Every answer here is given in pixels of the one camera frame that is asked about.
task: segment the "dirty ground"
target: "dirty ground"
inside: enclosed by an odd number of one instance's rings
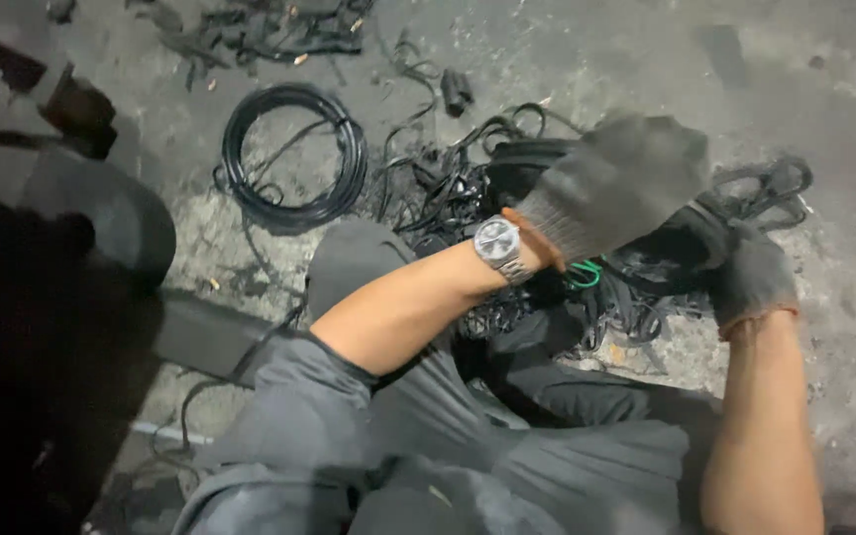
[[[216,0],[174,0],[192,21]],[[805,199],[814,214],[774,234],[794,259],[802,297],[808,399],[828,495],[856,495],[856,3],[839,0],[411,0],[378,1],[366,21],[361,57],[300,67],[260,63],[255,76],[214,70],[212,82],[184,91],[187,66],[161,47],[147,21],[124,2],[79,0],[60,28],[79,72],[103,90],[140,131],[125,166],[167,202],[178,231],[166,284],[279,320],[288,307],[275,283],[302,285],[324,228],[297,237],[254,230],[278,281],[255,264],[240,211],[212,187],[220,135],[232,108],[255,88],[308,81],[331,89],[365,128],[370,146],[408,116],[423,88],[393,75],[378,53],[375,27],[389,42],[408,28],[426,57],[466,72],[478,103],[459,119],[439,113],[435,135],[452,143],[500,109],[550,99],[550,108],[589,125],[609,107],[672,114],[711,139],[713,164],[734,166],[801,155],[817,182]],[[293,113],[257,125],[248,144],[269,153],[308,121]],[[331,180],[333,142],[303,140],[274,166],[287,197],[309,198]],[[607,367],[647,380],[721,396],[728,353],[707,321],[672,318],[655,343],[668,371],[649,376],[633,349],[605,347],[577,366]],[[200,381],[164,367],[141,419],[162,423]],[[196,398],[190,429],[215,436],[247,392],[210,388]]]

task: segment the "cable coil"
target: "cable coil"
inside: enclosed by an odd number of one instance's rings
[[[286,106],[304,107],[321,116],[321,120],[300,130],[268,160],[260,164],[260,167],[266,168],[273,164],[282,152],[303,139],[314,128],[325,124],[332,125],[341,154],[332,188],[296,207],[283,206],[281,198],[270,199],[264,196],[264,191],[275,185],[259,185],[258,181],[250,181],[243,164],[243,144],[247,130],[265,113]],[[244,214],[271,233],[283,235],[305,232],[346,213],[359,198],[368,163],[363,129],[349,116],[345,106],[316,86],[299,83],[280,84],[255,91],[244,98],[233,110],[233,115],[226,124],[221,156],[226,186]]]

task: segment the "work glove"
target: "work glove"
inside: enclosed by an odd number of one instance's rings
[[[785,251],[746,224],[732,226],[729,238],[729,260],[712,273],[708,288],[722,340],[745,320],[775,310],[798,313],[798,292]]]
[[[561,270],[648,234],[707,188],[707,137],[672,117],[613,113],[504,216]]]

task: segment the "silver wristwatch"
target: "silver wristwatch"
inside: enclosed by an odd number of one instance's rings
[[[534,275],[520,261],[520,230],[499,215],[478,227],[475,251],[485,264],[504,275],[511,286],[522,284]]]

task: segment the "forearm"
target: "forearm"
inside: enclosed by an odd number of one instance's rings
[[[776,311],[731,333],[725,416],[702,491],[711,529],[824,531],[795,322],[791,312]]]
[[[522,243],[521,260],[544,262]],[[339,355],[375,375],[397,370],[451,322],[507,285],[463,242],[363,286],[310,331]]]

